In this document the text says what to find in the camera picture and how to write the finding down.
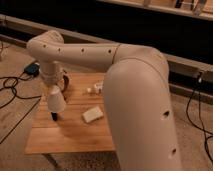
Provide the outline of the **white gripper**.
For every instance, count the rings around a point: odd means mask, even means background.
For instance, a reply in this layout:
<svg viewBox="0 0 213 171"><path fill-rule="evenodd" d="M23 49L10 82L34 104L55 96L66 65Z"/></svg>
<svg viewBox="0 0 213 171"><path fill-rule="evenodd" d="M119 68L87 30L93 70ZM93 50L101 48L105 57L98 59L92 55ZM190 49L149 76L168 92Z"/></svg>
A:
<svg viewBox="0 0 213 171"><path fill-rule="evenodd" d="M47 86L56 85L63 80L63 70L58 62L41 62L40 75Z"/></svg>

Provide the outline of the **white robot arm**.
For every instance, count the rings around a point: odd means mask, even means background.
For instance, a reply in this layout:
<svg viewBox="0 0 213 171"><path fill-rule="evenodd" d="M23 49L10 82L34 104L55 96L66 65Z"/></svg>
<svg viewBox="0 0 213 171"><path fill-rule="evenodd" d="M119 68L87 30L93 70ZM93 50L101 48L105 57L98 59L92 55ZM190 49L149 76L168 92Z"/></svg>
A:
<svg viewBox="0 0 213 171"><path fill-rule="evenodd" d="M52 113L65 110L62 63L106 73L102 95L122 171L183 171L165 56L150 46L123 43L66 44L49 30L27 42L40 63Z"/></svg>

